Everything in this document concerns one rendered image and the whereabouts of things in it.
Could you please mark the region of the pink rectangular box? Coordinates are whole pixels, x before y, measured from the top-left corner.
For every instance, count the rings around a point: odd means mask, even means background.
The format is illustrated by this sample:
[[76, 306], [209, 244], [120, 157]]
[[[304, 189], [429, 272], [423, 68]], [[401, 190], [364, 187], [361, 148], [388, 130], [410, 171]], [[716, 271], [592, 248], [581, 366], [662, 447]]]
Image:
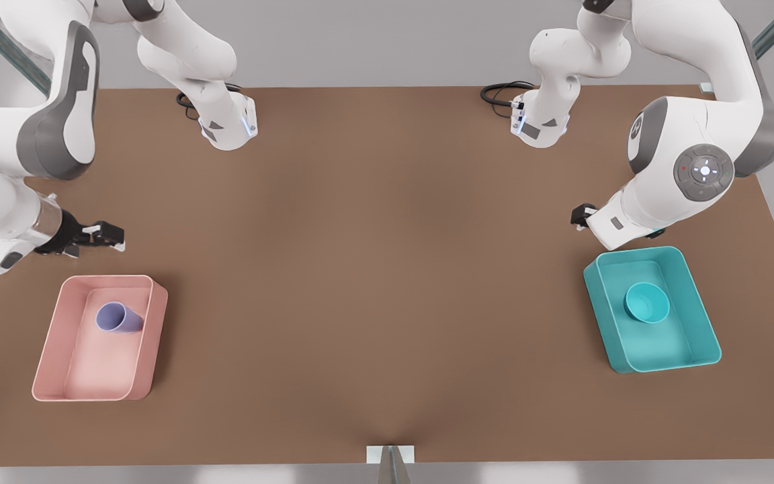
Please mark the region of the pink rectangular box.
[[[105, 331], [96, 322], [114, 303], [132, 333]], [[168, 291], [145, 275], [71, 276], [60, 288], [32, 386], [37, 401], [142, 399], [153, 376]]]

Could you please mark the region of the lavender cup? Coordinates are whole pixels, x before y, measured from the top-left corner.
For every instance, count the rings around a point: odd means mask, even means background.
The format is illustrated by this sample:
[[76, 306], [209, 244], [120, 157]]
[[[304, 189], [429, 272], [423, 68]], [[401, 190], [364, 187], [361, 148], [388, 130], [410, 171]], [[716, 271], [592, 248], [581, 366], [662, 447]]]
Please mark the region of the lavender cup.
[[110, 301], [96, 312], [95, 324], [105, 333], [130, 334], [142, 330], [144, 319], [120, 301]]

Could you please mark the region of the teal rectangular box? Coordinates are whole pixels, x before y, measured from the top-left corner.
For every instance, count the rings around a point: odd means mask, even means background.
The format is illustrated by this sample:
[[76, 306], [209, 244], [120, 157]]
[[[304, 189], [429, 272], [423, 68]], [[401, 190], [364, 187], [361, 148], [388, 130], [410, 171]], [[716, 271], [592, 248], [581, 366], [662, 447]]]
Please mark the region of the teal rectangular box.
[[722, 350], [679, 249], [599, 255], [583, 278], [606, 356], [620, 374], [717, 364]]

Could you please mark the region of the teal bowl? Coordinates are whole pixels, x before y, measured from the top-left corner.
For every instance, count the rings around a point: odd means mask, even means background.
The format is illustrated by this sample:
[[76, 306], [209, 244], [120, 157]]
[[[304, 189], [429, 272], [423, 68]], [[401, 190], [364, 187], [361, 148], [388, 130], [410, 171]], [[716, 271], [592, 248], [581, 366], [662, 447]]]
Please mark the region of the teal bowl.
[[627, 314], [643, 323], [663, 322], [670, 315], [671, 303], [667, 292], [654, 283], [639, 282], [631, 285], [623, 298]]

